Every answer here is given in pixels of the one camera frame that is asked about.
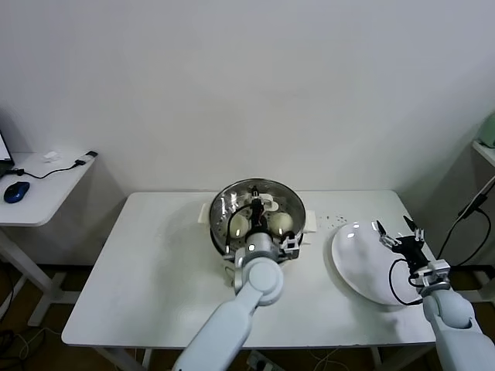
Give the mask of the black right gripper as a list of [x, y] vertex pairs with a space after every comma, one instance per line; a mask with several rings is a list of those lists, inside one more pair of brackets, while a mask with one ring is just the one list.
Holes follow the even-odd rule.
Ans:
[[404, 216], [404, 220], [414, 236], [399, 237], [396, 239], [387, 234], [379, 220], [374, 221], [374, 226], [379, 233], [381, 244], [394, 253], [402, 255], [410, 271], [418, 271], [420, 268], [426, 267], [429, 262], [422, 252], [425, 242], [425, 231], [407, 216]]

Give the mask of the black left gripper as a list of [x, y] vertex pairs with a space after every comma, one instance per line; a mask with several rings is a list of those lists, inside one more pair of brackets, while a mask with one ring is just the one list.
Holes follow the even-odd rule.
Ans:
[[251, 232], [267, 233], [268, 221], [264, 216], [265, 207], [261, 201], [260, 193], [256, 186], [251, 190]]

